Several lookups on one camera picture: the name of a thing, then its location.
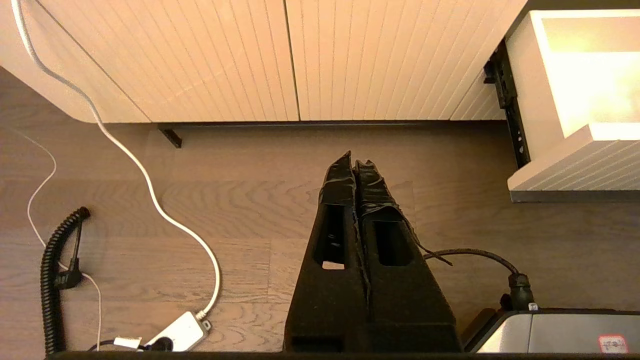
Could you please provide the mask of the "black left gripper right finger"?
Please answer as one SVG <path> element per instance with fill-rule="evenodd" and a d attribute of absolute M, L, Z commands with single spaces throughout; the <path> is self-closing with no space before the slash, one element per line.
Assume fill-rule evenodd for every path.
<path fill-rule="evenodd" d="M 357 161 L 354 171 L 370 348 L 460 353 L 453 311 L 386 180 L 372 161 Z"/>

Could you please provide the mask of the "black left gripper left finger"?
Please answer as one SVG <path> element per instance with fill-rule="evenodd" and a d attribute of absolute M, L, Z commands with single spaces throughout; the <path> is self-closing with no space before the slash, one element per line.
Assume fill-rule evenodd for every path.
<path fill-rule="evenodd" d="M 347 151 L 327 168 L 295 283 L 284 353 L 349 353 L 369 315 L 366 251 L 357 175 Z"/>

